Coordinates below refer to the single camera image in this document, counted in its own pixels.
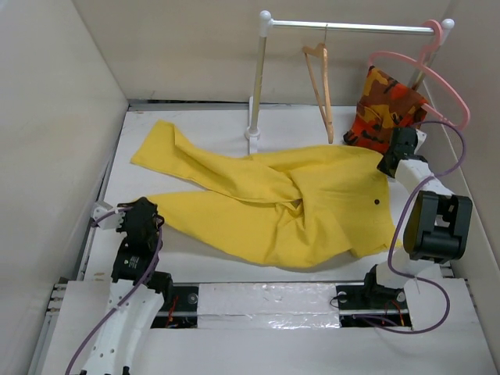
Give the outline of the yellow trousers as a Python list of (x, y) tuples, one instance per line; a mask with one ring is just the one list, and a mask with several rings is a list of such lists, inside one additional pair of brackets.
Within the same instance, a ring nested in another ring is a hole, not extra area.
[(346, 145), (234, 158), (196, 147), (165, 121), (131, 159), (199, 186), (150, 197), (170, 227), (250, 263), (292, 269), (390, 246), (395, 225), (379, 161), (376, 152)]

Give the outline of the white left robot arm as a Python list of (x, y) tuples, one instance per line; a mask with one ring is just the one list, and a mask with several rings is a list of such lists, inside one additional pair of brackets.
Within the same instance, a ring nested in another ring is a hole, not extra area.
[(80, 373), (131, 374), (157, 313), (174, 299), (171, 275), (156, 269), (164, 219), (158, 206), (145, 197), (117, 206), (97, 202), (91, 218), (93, 227), (124, 237), (112, 266), (106, 313), (82, 341), (66, 372), (89, 348)]

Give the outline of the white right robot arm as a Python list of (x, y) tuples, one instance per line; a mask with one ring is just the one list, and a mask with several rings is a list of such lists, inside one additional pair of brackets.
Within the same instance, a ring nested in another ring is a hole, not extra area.
[(409, 200), (396, 226), (402, 247), (393, 241), (387, 261), (365, 275), (361, 298), (372, 308), (402, 296), (407, 280), (431, 265), (460, 259), (466, 250), (473, 203), (455, 195), (432, 173), (427, 160), (416, 153), (419, 143), (417, 129), (393, 130), (377, 166), (405, 187)]

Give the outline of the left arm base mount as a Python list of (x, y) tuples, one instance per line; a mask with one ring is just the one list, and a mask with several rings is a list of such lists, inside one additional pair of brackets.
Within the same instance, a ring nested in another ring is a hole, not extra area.
[(154, 318), (152, 329), (193, 329), (198, 327), (198, 284), (175, 284), (173, 297)]

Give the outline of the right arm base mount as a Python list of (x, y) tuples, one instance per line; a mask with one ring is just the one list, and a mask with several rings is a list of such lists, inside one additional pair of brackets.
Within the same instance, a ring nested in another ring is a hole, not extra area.
[(361, 284), (340, 284), (330, 306), (338, 311), (342, 328), (412, 326), (405, 293), (401, 289), (369, 293)]

